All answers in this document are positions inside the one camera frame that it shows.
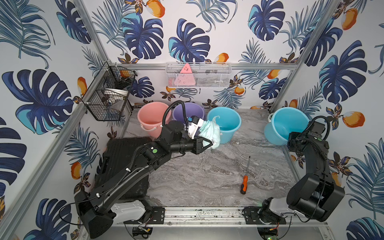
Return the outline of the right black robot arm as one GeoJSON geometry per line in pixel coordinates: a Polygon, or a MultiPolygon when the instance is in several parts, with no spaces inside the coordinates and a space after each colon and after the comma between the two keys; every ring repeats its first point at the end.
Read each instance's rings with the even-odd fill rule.
{"type": "Polygon", "coordinates": [[[331,124],[324,116],[313,118],[306,129],[289,134],[288,149],[306,159],[306,174],[290,189],[286,198],[269,198],[258,210],[264,224],[280,224],[286,215],[304,216],[324,222],[345,196],[332,177],[327,138],[331,124]]]}

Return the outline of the mint green microfiber cloth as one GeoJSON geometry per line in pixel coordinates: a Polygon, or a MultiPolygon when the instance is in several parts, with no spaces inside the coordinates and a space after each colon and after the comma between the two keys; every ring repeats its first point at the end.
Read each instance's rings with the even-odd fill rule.
{"type": "Polygon", "coordinates": [[[199,137],[208,139],[213,143],[210,149],[217,149],[221,142],[220,126],[216,123],[216,118],[220,117],[215,116],[211,121],[203,121],[203,125],[199,129],[199,137]]]}

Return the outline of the purple plastic bucket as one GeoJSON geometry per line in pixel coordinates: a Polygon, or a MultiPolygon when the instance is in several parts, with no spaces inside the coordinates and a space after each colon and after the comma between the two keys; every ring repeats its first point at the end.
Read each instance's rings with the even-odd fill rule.
{"type": "MultiPolygon", "coordinates": [[[[187,118],[191,118],[192,116],[199,117],[203,120],[206,119],[205,109],[198,104],[195,103],[185,103],[186,116],[187,118]]],[[[184,125],[186,124],[183,115],[183,106],[177,105],[172,111],[172,117],[174,121],[182,122],[184,125]]]]}

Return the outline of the teal bucket with white handle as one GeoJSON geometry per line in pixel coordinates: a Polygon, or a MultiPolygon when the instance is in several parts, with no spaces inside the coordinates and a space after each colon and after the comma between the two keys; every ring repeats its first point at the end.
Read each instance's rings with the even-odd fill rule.
{"type": "Polygon", "coordinates": [[[221,145],[229,143],[242,124],[241,116],[235,110],[226,107],[211,109],[207,120],[214,121],[220,127],[221,145]]]}

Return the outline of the pink plastic bucket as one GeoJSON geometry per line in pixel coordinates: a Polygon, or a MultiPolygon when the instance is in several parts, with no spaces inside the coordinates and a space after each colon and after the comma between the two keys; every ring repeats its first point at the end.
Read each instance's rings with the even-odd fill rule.
{"type": "Polygon", "coordinates": [[[156,139],[162,131],[162,121],[168,105],[162,102],[153,102],[144,105],[138,112],[138,121],[142,130],[156,139]]]}

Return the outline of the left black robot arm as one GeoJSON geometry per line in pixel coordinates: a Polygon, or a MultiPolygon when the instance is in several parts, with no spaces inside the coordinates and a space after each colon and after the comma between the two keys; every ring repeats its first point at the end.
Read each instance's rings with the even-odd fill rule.
{"type": "Polygon", "coordinates": [[[212,146],[212,141],[204,137],[190,138],[181,122],[164,125],[160,136],[138,147],[129,164],[114,177],[90,193],[80,191],[75,195],[77,213],[89,237],[95,239],[104,234],[118,216],[112,211],[113,205],[139,181],[168,162],[173,153],[198,155],[212,146]]]}

